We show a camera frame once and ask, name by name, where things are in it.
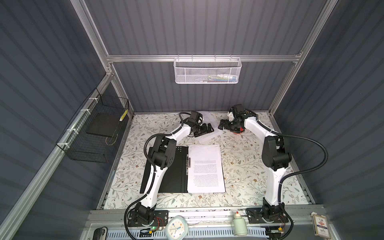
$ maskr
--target gray corrugated wall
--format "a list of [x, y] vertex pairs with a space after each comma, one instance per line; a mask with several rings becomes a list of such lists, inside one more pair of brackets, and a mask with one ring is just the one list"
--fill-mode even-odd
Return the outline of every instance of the gray corrugated wall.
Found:
[[[0, 1], [1, 222], [104, 74], [69, 0]], [[15, 239], [75, 239], [109, 167], [64, 158]]]
[[271, 106], [292, 63], [243, 63], [237, 84], [177, 84], [173, 63], [114, 63], [135, 112]]
[[[317, 139], [329, 162], [303, 177], [343, 239], [381, 239], [384, 215], [384, 1], [339, 0], [277, 109], [282, 132]], [[320, 163], [293, 141], [300, 169]]]
[[[297, 54], [324, 3], [86, 0], [111, 55]], [[267, 110], [290, 65], [243, 63], [237, 84], [178, 85], [171, 63], [115, 63], [135, 112]]]
[[324, 0], [86, 0], [109, 54], [296, 54]]

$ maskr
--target black cable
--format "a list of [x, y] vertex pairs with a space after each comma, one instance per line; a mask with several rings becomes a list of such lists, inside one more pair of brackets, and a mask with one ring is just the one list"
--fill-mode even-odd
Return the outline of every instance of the black cable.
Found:
[[293, 173], [290, 173], [290, 174], [287, 174], [285, 175], [284, 177], [281, 178], [280, 182], [279, 182], [279, 189], [278, 189], [278, 203], [279, 203], [279, 206], [280, 208], [283, 210], [283, 212], [285, 213], [285, 215], [288, 217], [289, 221], [291, 222], [291, 225], [287, 231], [287, 233], [285, 233], [282, 237], [278, 238], [277, 240], [282, 240], [284, 238], [286, 238], [290, 232], [292, 231], [293, 229], [293, 220], [292, 218], [288, 215], [288, 213], [285, 211], [283, 205], [281, 204], [281, 189], [282, 189], [282, 186], [283, 186], [283, 181], [289, 177], [292, 177], [292, 176], [295, 176], [295, 175], [298, 175], [298, 174], [304, 174], [304, 173], [307, 173], [307, 172], [312, 172], [312, 171], [315, 171], [319, 168], [321, 168], [322, 166], [324, 166], [324, 164], [328, 161], [328, 151], [327, 149], [321, 144], [319, 143], [318, 141], [314, 140], [314, 139], [311, 139], [311, 138], [308, 138], [308, 137], [303, 137], [303, 136], [297, 136], [297, 135], [291, 135], [291, 134], [282, 134], [282, 133], [279, 133], [279, 132], [276, 132], [270, 128], [268, 128], [267, 126], [265, 126], [262, 122], [260, 122], [259, 120], [257, 120], [258, 124], [260, 126], [262, 126], [264, 129], [266, 129], [267, 131], [275, 134], [275, 135], [278, 135], [280, 137], [291, 137], [291, 138], [299, 138], [299, 139], [304, 139], [304, 140], [307, 140], [307, 141], [310, 141], [310, 142], [313, 142], [315, 143], [316, 145], [318, 145], [322, 151], [324, 152], [324, 158], [323, 158], [323, 161], [315, 166], [315, 167], [312, 167], [310, 169], [307, 169], [307, 170], [302, 170], [302, 171], [298, 171], [298, 172], [293, 172]]
[[128, 229], [128, 225], [127, 225], [127, 217], [128, 217], [128, 212], [129, 212], [129, 209], [136, 203], [140, 202], [141, 200], [143, 200], [145, 197], [147, 196], [147, 194], [144, 194], [144, 196], [142, 196], [141, 198], [139, 198], [138, 200], [134, 201], [133, 203], [131, 203], [127, 209], [125, 210], [124, 212], [124, 227], [125, 227], [125, 231], [127, 231], [129, 237], [132, 239], [132, 240], [137, 240], [130, 232], [129, 232], [129, 229]]
[[151, 141], [151, 140], [152, 140], [153, 138], [155, 138], [155, 137], [158, 137], [158, 136], [169, 137], [169, 136], [172, 136], [172, 134], [175, 134], [176, 132], [178, 132], [178, 131], [182, 128], [182, 126], [183, 126], [183, 121], [184, 121], [183, 118], [181, 117], [181, 114], [188, 114], [188, 115], [191, 115], [190, 113], [185, 113], [185, 112], [181, 112], [181, 113], [179, 113], [179, 117], [180, 117], [180, 119], [181, 119], [181, 126], [180, 126], [177, 130], [175, 130], [175, 131], [172, 132], [172, 133], [168, 133], [168, 134], [165, 134], [165, 133], [157, 133], [157, 134], [154, 134], [154, 135], [150, 136], [150, 137], [146, 140], [146, 142], [145, 142], [145, 144], [144, 144], [144, 155], [145, 155], [146, 159], [149, 161], [149, 163], [153, 166], [153, 177], [152, 177], [151, 185], [149, 186], [148, 191], [147, 191], [141, 198], [139, 198], [138, 200], [136, 200], [136, 201], [134, 201], [133, 203], [131, 203], [131, 204], [127, 207], [127, 209], [125, 210], [125, 212], [124, 212], [124, 226], [125, 226], [125, 230], [127, 231], [129, 237], [130, 237], [131, 239], [133, 239], [133, 240], [137, 240], [137, 239], [136, 239], [135, 237], [132, 236], [132, 234], [129, 232], [129, 229], [128, 229], [128, 225], [127, 225], [127, 216], [128, 216], [129, 209], [130, 209], [134, 204], [136, 204], [136, 203], [140, 202], [141, 200], [143, 200], [143, 199], [147, 196], [147, 194], [149, 194], [149, 192], [151, 191], [151, 189], [152, 189], [152, 187], [153, 187], [153, 183], [155, 182], [155, 176], [156, 176], [156, 165], [155, 165], [155, 163], [152, 161], [152, 159], [148, 156], [148, 153], [147, 153], [147, 146], [148, 146], [148, 144], [149, 144], [149, 141]]

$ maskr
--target metal ventilation grille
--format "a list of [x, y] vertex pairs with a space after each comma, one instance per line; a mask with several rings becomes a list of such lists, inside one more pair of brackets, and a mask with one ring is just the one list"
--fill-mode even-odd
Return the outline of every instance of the metal ventilation grille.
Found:
[[241, 61], [228, 60], [181, 61], [175, 58], [175, 82], [184, 84], [238, 83]]
[[[139, 237], [139, 229], [132, 229], [130, 232], [137, 239], [167, 239], [165, 230], [152, 233], [151, 237]], [[186, 238], [204, 237], [235, 237], [232, 227], [210, 227], [210, 228], [192, 228], [189, 229]], [[265, 234], [263, 227], [248, 227], [247, 237], [269, 238]], [[106, 240], [129, 240], [130, 237], [125, 230], [110, 230], [107, 233]]]

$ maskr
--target paper on table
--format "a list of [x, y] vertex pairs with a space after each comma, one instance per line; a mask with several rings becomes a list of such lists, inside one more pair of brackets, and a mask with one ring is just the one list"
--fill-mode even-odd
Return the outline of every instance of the paper on table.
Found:
[[188, 147], [189, 193], [225, 192], [220, 145]]
[[203, 123], [206, 123], [207, 125], [210, 123], [214, 129], [213, 132], [210, 132], [210, 133], [207, 133], [207, 134], [204, 134], [204, 135], [197, 137], [196, 139], [200, 143], [207, 142], [208, 140], [210, 140], [214, 137], [217, 137], [220, 134], [224, 133], [223, 130], [220, 130], [217, 128], [219, 125], [219, 122], [212, 116], [212, 114], [210, 114], [207, 111], [199, 111], [199, 113], [201, 113], [203, 115]]

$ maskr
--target clock face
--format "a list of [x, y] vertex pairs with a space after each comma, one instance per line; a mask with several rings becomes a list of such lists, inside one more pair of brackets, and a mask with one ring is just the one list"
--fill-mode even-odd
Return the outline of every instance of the clock face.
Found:
[[171, 221], [168, 227], [168, 235], [171, 239], [178, 240], [182, 239], [185, 233], [185, 225], [180, 219]]

